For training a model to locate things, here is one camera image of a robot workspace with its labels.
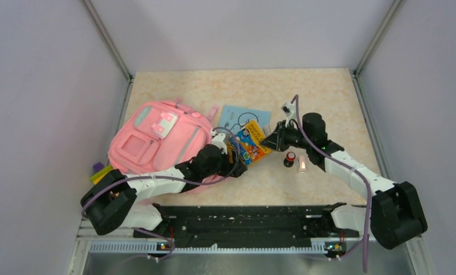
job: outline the gray floor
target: gray floor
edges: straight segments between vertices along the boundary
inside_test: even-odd
[[[367,274],[415,274],[405,245],[386,250],[371,243]],[[364,274],[361,248],[350,257],[337,261],[309,260],[299,255],[282,254],[177,254],[156,264],[145,258],[136,258],[115,268],[133,254],[90,254],[84,275],[149,274],[149,275],[330,275]]]

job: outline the backpack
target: backpack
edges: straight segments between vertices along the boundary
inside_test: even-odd
[[[144,103],[113,138],[108,150],[111,165],[124,174],[145,174],[190,160],[211,143],[217,110],[214,106],[206,117],[180,104],[180,99]]]

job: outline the white wall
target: white wall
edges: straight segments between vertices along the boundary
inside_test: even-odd
[[[393,0],[93,0],[132,72],[355,68]]]
[[[395,179],[419,191],[437,274],[456,274],[456,1],[407,1],[363,87]]]
[[[125,88],[80,1],[0,0],[0,274],[64,274]]]

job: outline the purple object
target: purple object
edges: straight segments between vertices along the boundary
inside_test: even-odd
[[[105,165],[101,162],[97,162],[95,165],[93,165],[93,173],[96,174],[100,172],[103,168],[105,168]]]

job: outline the table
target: table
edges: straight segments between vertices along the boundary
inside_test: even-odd
[[[318,112],[328,137],[360,163],[379,172],[367,127],[347,68],[207,70],[139,72],[135,76],[125,120],[146,101],[182,97],[183,104],[207,114],[213,105],[270,111],[271,129],[285,118],[280,107],[299,94],[300,113]],[[304,150],[293,150],[297,156]],[[240,178],[229,178],[200,194],[165,194],[161,205],[326,205],[364,204],[365,200],[336,177],[308,161],[305,174],[284,167],[284,153],[273,152]]]

